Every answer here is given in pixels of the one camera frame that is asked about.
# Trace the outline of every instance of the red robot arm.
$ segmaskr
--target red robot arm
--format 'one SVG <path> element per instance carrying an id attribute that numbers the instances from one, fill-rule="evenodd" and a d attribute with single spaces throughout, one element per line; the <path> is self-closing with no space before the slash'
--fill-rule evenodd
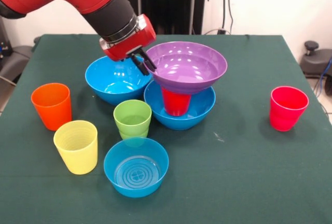
<path id="1" fill-rule="evenodd" d="M 0 15 L 23 18 L 53 0 L 0 0 Z M 156 39 L 156 33 L 145 15 L 136 16 L 128 0 L 66 0 L 71 3 L 101 36 L 100 45 L 106 55 L 119 61 L 131 57 L 142 73 L 145 66 L 135 59 L 140 54 L 152 71 L 155 66 L 142 47 Z"/>

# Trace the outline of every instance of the floor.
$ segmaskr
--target floor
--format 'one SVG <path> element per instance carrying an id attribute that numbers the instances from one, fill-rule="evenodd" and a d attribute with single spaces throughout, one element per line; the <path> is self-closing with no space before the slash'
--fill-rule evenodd
<path id="1" fill-rule="evenodd" d="M 308 79 L 308 83 L 310 84 L 311 88 L 313 89 L 315 84 L 317 82 L 317 79 Z M 2 87 L 2 92 L 0 93 L 0 116 L 3 110 L 6 107 L 6 104 L 13 93 L 15 87 L 11 85 L 6 85 L 5 87 Z M 318 101 L 325 107 L 326 111 L 329 114 L 329 120 L 332 124 L 332 96 L 327 96 L 324 91 L 324 84 L 323 84 L 323 90 L 321 95 L 318 97 Z"/>

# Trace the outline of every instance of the plastic cup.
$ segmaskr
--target plastic cup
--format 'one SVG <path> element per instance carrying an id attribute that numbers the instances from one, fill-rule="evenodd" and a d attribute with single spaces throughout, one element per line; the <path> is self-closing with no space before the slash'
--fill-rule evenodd
<path id="1" fill-rule="evenodd" d="M 69 88 L 61 83 L 49 83 L 35 89 L 31 101 L 47 129 L 56 131 L 72 120 Z"/>
<path id="2" fill-rule="evenodd" d="M 122 139 L 147 137 L 151 115 L 150 106 L 139 100 L 124 101 L 113 112 Z"/>
<path id="3" fill-rule="evenodd" d="M 280 86 L 272 90 L 270 123 L 277 131 L 286 132 L 295 126 L 309 105 L 308 96 L 301 90 Z"/>
<path id="4" fill-rule="evenodd" d="M 173 93 L 163 87 L 161 93 L 166 113 L 178 117 L 188 111 L 191 94 Z"/>
<path id="5" fill-rule="evenodd" d="M 75 120 L 61 126 L 54 134 L 54 144 L 68 170 L 87 174 L 97 165 L 98 132 L 90 122 Z"/>

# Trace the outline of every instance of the orange cup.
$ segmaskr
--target orange cup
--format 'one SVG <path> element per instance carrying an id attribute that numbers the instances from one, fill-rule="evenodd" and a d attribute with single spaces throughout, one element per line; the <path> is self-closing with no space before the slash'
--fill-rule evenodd
<path id="1" fill-rule="evenodd" d="M 47 129 L 56 131 L 72 120 L 71 94 L 61 83 L 49 83 L 35 89 L 31 101 Z"/>

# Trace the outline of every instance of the green tablecloth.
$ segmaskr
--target green tablecloth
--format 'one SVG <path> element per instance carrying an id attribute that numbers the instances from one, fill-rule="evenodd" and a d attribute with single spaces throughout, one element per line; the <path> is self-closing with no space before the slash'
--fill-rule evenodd
<path id="1" fill-rule="evenodd" d="M 114 107 L 85 82 L 103 56 L 95 35 L 45 35 L 0 117 L 0 223 L 332 223 L 332 131 L 281 36 L 158 36 L 220 51 L 229 68 L 215 85 L 216 104 L 196 127 L 172 131 L 155 119 L 149 137 L 168 151 L 160 189 L 142 199 L 118 194 L 103 159 L 120 141 Z M 48 82 L 71 89 L 73 118 L 99 131 L 99 161 L 71 174 L 30 95 Z M 270 91 L 292 85 L 309 95 L 296 127 L 268 123 Z"/>

